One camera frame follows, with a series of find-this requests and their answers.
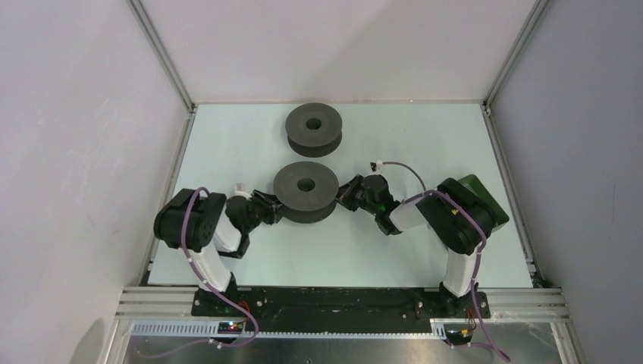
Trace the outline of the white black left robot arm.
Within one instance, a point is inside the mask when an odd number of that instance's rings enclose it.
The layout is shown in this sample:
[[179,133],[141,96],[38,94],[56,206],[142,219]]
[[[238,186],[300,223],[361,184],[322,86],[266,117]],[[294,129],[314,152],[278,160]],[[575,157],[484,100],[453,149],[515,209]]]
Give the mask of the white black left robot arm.
[[250,245],[250,233],[259,225],[278,223],[284,205],[274,195],[254,190],[233,196],[182,189],[156,215],[153,232],[169,248],[180,251],[199,279],[212,292],[211,307],[220,315],[238,310],[234,273],[224,257],[241,259]]

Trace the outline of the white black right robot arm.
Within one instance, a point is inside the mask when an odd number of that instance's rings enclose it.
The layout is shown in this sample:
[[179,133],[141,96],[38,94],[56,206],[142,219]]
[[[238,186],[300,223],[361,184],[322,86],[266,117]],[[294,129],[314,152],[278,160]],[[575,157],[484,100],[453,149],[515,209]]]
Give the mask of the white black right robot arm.
[[354,212],[373,215],[386,235],[398,235],[420,226],[430,227],[447,249],[447,270],[440,289],[443,311],[452,317],[467,312],[476,285],[481,254],[491,234],[509,220],[508,214],[474,174],[447,178],[433,190],[404,201],[391,195],[380,174],[355,176],[340,187],[337,202]]

